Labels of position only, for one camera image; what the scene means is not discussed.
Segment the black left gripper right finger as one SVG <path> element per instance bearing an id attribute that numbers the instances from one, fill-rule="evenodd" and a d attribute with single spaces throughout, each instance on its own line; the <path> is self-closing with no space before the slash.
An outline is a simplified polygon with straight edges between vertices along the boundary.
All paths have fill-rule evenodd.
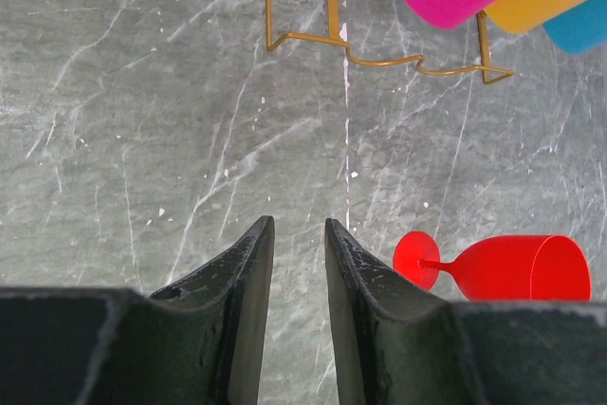
<path id="1" fill-rule="evenodd" d="M 341 403 L 605 402 L 605 304 L 449 302 L 335 219 L 324 243 Z"/>

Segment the red wine glass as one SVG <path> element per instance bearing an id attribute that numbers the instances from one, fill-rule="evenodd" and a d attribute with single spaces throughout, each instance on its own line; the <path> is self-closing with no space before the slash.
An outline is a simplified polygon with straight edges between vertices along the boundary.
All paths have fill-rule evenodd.
<path id="1" fill-rule="evenodd" d="M 429 234 L 402 237 L 394 270 L 429 290 L 448 273 L 470 300 L 588 301 L 592 279 L 583 251 L 563 235 L 505 235 L 473 244 L 449 263 Z"/>

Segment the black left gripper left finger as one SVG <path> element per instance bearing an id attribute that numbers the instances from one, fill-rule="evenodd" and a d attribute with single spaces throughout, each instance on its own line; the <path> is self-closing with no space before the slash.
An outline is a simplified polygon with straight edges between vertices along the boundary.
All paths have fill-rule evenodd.
<path id="1" fill-rule="evenodd" d="M 150 296 L 110 287 L 1 291 L 5 404 L 253 404 L 274 220 Z"/>

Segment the blue wine glass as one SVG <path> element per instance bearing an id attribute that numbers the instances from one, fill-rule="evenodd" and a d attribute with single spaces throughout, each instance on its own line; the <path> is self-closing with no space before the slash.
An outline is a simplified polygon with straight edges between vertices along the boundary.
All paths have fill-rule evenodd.
<path id="1" fill-rule="evenodd" d="M 581 54 L 606 42 L 607 0 L 586 0 L 543 24 L 561 50 Z"/>

